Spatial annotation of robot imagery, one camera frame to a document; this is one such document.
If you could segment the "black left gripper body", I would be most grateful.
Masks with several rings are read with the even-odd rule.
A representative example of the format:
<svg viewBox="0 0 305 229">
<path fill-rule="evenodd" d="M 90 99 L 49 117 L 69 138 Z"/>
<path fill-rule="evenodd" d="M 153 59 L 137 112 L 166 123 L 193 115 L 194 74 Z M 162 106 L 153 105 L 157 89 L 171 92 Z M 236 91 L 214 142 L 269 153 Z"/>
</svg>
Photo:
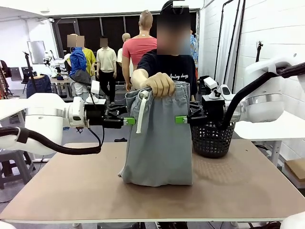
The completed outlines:
<svg viewBox="0 0 305 229">
<path fill-rule="evenodd" d="M 103 126 L 106 108 L 107 106 L 104 104 L 85 104 L 84 115 L 86 126 Z"/>
</svg>

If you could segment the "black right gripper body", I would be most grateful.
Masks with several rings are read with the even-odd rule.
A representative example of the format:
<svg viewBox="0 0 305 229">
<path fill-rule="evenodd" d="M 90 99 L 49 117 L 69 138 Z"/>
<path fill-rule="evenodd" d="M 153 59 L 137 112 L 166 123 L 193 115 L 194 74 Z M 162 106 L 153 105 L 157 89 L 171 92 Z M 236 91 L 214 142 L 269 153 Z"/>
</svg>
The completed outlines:
<svg viewBox="0 0 305 229">
<path fill-rule="evenodd" d="M 214 121 L 222 121 L 224 117 L 224 100 L 202 100 L 202 106 L 207 116 Z"/>
</svg>

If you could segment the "person's right hand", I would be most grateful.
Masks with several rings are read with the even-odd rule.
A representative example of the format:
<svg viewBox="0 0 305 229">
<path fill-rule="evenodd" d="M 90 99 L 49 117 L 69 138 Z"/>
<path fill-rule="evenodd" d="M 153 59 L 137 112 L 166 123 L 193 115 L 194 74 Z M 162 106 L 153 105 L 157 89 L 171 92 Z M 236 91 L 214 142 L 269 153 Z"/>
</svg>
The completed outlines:
<svg viewBox="0 0 305 229">
<path fill-rule="evenodd" d="M 143 83 L 144 87 L 150 87 L 154 97 L 172 96 L 175 91 L 175 83 L 165 73 L 157 73 Z"/>
</svg>

